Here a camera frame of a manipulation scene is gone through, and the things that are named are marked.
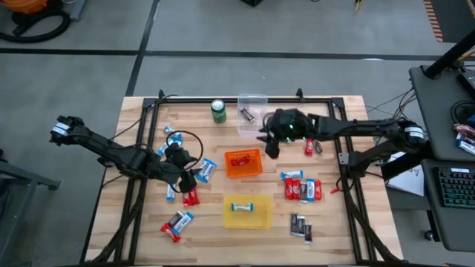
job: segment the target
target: orange basket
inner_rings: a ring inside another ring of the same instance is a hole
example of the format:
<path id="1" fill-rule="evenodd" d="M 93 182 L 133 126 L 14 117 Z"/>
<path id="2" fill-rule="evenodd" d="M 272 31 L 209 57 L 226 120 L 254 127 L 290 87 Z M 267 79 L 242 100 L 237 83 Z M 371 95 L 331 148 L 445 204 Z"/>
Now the orange basket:
<path id="1" fill-rule="evenodd" d="M 262 174 L 261 151 L 259 149 L 228 151 L 224 154 L 224 158 L 226 160 L 227 177 L 247 177 Z M 248 158 L 249 161 L 242 165 L 232 164 L 232 162 L 242 162 L 241 160 L 245 158 Z"/>

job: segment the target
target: red candy wrapper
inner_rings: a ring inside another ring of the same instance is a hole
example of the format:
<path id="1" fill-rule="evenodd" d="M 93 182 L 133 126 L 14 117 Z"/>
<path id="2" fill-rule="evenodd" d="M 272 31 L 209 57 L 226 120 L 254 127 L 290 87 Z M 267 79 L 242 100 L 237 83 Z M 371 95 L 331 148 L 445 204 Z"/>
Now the red candy wrapper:
<path id="1" fill-rule="evenodd" d="M 300 180 L 293 180 L 292 181 L 292 192 L 293 192 L 293 199 L 300 200 Z"/>
<path id="2" fill-rule="evenodd" d="M 307 156 L 313 155 L 313 140 L 312 139 L 307 139 L 307 142 L 305 145 L 305 154 Z"/>
<path id="3" fill-rule="evenodd" d="M 315 181 L 315 200 L 321 200 L 321 181 Z"/>
<path id="4" fill-rule="evenodd" d="M 193 200 L 193 205 L 198 205 L 200 204 L 200 200 L 198 199 L 198 193 L 196 192 L 196 187 L 194 187 L 191 191 L 190 191 L 190 198 Z"/>
<path id="5" fill-rule="evenodd" d="M 198 204 L 200 204 L 200 200 L 198 199 L 196 187 L 194 187 L 190 192 L 183 194 L 183 205 L 185 207 L 198 205 Z"/>
<path id="6" fill-rule="evenodd" d="M 292 178 L 286 178 L 285 179 L 285 198 L 287 200 L 293 200 L 294 199 L 294 191 L 292 187 Z"/>
<path id="7" fill-rule="evenodd" d="M 162 232 L 166 233 L 167 235 L 169 235 L 171 240 L 173 240 L 174 243 L 178 243 L 178 241 L 180 241 L 180 239 L 181 239 L 181 237 L 179 235 L 175 234 L 171 230 L 171 226 L 167 222 L 162 226 L 160 231 L 162 231 Z"/>
<path id="8" fill-rule="evenodd" d="M 241 166 L 251 161 L 251 156 L 247 155 L 240 159 L 231 159 L 231 166 Z"/>

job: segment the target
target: candy bar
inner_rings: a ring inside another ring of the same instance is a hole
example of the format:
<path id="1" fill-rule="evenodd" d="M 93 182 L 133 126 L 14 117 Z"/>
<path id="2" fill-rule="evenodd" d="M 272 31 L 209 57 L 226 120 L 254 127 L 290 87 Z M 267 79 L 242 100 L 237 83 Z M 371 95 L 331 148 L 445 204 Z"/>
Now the candy bar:
<path id="1" fill-rule="evenodd" d="M 183 143 L 182 141 L 178 140 L 178 139 L 175 139 L 175 137 L 172 137 L 170 138 L 170 140 L 168 141 L 169 144 L 167 144 L 166 142 L 163 143 L 163 145 L 158 148 L 158 151 L 157 151 L 157 154 L 159 154 L 159 156 L 163 156 L 165 154 L 165 150 L 166 148 L 173 144 L 173 143 L 177 143 L 178 146 L 181 146 L 181 144 Z"/>
<path id="2" fill-rule="evenodd" d="M 163 129 L 163 131 L 165 132 L 165 134 L 170 134 L 170 133 L 173 133 L 175 130 L 173 130 L 173 129 L 170 128 L 169 126 L 165 126 L 165 128 Z"/>
<path id="3" fill-rule="evenodd" d="M 305 225 L 305 243 L 306 244 L 312 244 L 312 225 Z"/>
<path id="4" fill-rule="evenodd" d="M 198 193 L 196 192 L 196 186 L 190 191 L 190 199 L 193 202 L 193 205 L 200 204 L 200 200 L 198 199 Z"/>
<path id="5" fill-rule="evenodd" d="M 254 211 L 254 203 L 231 203 L 231 211 Z"/>
<path id="6" fill-rule="evenodd" d="M 168 224 L 173 228 L 183 218 L 183 214 L 179 211 L 168 221 Z"/>
<path id="7" fill-rule="evenodd" d="M 315 181 L 315 200 L 321 200 L 321 181 Z"/>
<path id="8" fill-rule="evenodd" d="M 191 199 L 190 193 L 183 193 L 183 206 L 188 207 L 188 206 L 193 206 L 194 205 L 194 200 Z"/>
<path id="9" fill-rule="evenodd" d="M 315 143 L 315 151 L 317 154 L 322 154 L 324 152 L 324 149 L 321 147 L 321 144 L 319 141 L 313 141 Z"/>
<path id="10" fill-rule="evenodd" d="M 300 199 L 300 180 L 294 179 L 292 181 L 292 192 L 293 192 L 293 199 L 299 200 Z"/>
<path id="11" fill-rule="evenodd" d="M 166 233 L 167 235 L 170 236 L 171 240 L 173 240 L 174 243 L 178 243 L 180 241 L 181 237 L 173 232 L 173 228 L 168 224 L 165 223 L 163 224 L 162 228 L 160 231 Z"/>
<path id="12" fill-rule="evenodd" d="M 315 201 L 315 180 L 307 179 L 307 201 Z"/>
<path id="13" fill-rule="evenodd" d="M 239 112 L 243 115 L 244 118 L 246 118 L 248 121 L 252 122 L 254 121 L 254 116 L 251 115 L 250 112 L 247 111 L 246 108 L 239 108 Z"/>
<path id="14" fill-rule="evenodd" d="M 191 220 L 193 220 L 193 215 L 189 212 L 187 212 L 183 218 L 181 218 L 180 221 L 177 222 L 177 224 L 175 224 L 175 226 L 173 227 L 172 231 L 174 234 L 180 234 L 181 231 L 185 228 L 185 226 L 187 226 Z"/>
<path id="15" fill-rule="evenodd" d="M 177 184 L 168 185 L 166 189 L 166 199 L 171 202 L 175 201 L 175 191 L 171 188 L 172 186 L 176 188 Z"/>
<path id="16" fill-rule="evenodd" d="M 292 178 L 285 179 L 285 198 L 288 200 L 294 199 L 294 191 L 292 189 Z"/>
<path id="17" fill-rule="evenodd" d="M 290 234 L 293 236 L 298 236 L 297 216 L 295 212 L 290 214 Z"/>
<path id="18" fill-rule="evenodd" d="M 304 178 L 304 172 L 303 171 L 287 171 L 287 172 L 281 172 L 281 179 L 282 181 L 286 178 Z"/>
<path id="19" fill-rule="evenodd" d="M 307 183 L 300 183 L 300 202 L 307 203 Z"/>
<path id="20" fill-rule="evenodd" d="M 201 182 L 208 183 L 209 178 L 213 174 L 214 170 L 216 169 L 216 163 L 212 162 L 211 160 L 205 158 L 203 163 L 201 164 L 201 171 L 194 175 L 194 178 L 200 180 Z"/>
<path id="21" fill-rule="evenodd" d="M 311 139 L 307 139 L 307 141 L 306 141 L 305 154 L 307 156 L 312 156 L 313 155 L 313 140 L 311 140 Z"/>
<path id="22" fill-rule="evenodd" d="M 305 216 L 297 216 L 297 236 L 305 236 Z"/>
<path id="23" fill-rule="evenodd" d="M 231 166 L 241 166 L 249 163 L 251 161 L 251 156 L 243 156 L 240 159 L 231 159 Z"/>

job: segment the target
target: vacuum cleaner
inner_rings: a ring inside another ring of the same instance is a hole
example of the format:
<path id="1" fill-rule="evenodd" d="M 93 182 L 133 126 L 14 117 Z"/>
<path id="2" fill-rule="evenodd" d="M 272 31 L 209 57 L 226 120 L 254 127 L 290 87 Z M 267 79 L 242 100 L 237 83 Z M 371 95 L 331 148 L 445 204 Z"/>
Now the vacuum cleaner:
<path id="1" fill-rule="evenodd" d="M 53 39 L 63 34 L 71 23 L 71 18 L 63 9 L 62 0 L 0 0 L 13 11 L 12 20 L 17 25 L 12 35 L 1 33 L 0 39 L 15 43 L 37 43 Z M 61 16 L 61 24 L 49 33 L 37 36 L 22 36 L 37 22 L 51 16 Z"/>

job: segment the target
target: white paper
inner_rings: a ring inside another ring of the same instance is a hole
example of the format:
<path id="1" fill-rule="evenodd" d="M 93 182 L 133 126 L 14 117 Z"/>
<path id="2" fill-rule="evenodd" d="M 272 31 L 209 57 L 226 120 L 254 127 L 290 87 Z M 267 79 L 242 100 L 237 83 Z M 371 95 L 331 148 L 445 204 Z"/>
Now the white paper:
<path id="1" fill-rule="evenodd" d="M 403 152 L 398 152 L 391 156 L 390 162 L 403 156 Z M 421 165 L 411 168 L 408 171 L 389 180 L 387 186 L 403 190 L 419 196 L 424 196 L 424 172 Z"/>

